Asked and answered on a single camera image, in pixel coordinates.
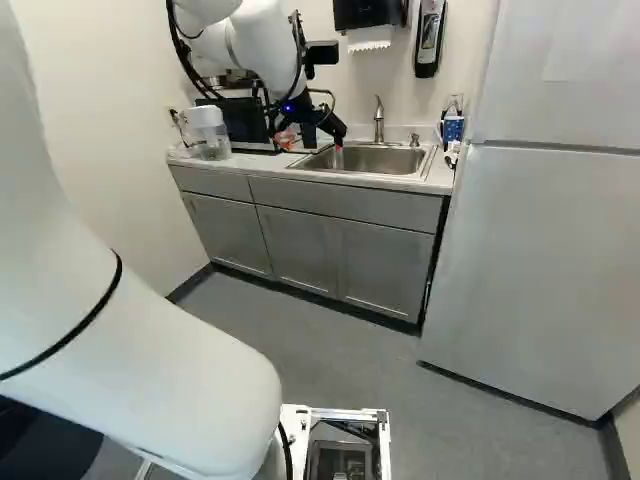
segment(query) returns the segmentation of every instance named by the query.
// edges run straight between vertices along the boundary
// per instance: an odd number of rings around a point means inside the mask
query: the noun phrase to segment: stainless steel sink
[[[377,174],[422,177],[430,150],[401,145],[346,144],[338,153],[329,148],[303,158],[288,168],[345,174]]]

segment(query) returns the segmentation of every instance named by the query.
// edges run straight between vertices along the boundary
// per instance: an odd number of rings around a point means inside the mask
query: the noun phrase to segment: white wall
[[[160,0],[12,0],[49,151],[84,219],[166,295],[207,262],[164,161],[184,106]]]
[[[396,32],[388,50],[347,52],[346,37],[335,31],[332,0],[284,0],[286,11],[302,14],[307,40],[340,39],[340,63],[317,68],[318,88],[337,97],[337,113],[348,124],[373,123],[374,94],[385,104],[389,125],[433,124],[450,93],[475,96],[492,29],[496,0],[448,0],[445,44],[440,70],[434,79],[413,73],[418,0],[412,0],[412,28]]]
[[[616,416],[616,428],[631,478],[640,480],[640,401],[638,398],[628,403]]]

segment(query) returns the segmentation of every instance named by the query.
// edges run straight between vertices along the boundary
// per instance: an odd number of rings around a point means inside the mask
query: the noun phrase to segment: cabinet drawer
[[[253,202],[249,182],[244,175],[177,165],[169,165],[169,169],[178,188],[183,192],[201,193],[240,202]]]
[[[339,298],[417,323],[434,237],[348,220],[336,223],[341,245]]]
[[[275,277],[331,298],[337,296],[334,219],[258,206]]]
[[[211,260],[271,277],[271,263],[254,205],[193,193],[183,193],[182,198]]]
[[[255,202],[330,217],[435,233],[440,197],[343,185],[249,177]]]

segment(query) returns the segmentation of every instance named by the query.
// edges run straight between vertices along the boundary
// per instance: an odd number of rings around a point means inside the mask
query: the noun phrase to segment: hand sanitizer dispenser
[[[446,0],[421,0],[420,2],[414,62],[418,78],[431,78],[438,71],[446,13]]]

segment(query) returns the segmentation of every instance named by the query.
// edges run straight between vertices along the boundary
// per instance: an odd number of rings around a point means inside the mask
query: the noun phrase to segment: refrigerator
[[[587,420],[640,384],[638,4],[500,2],[420,349]]]

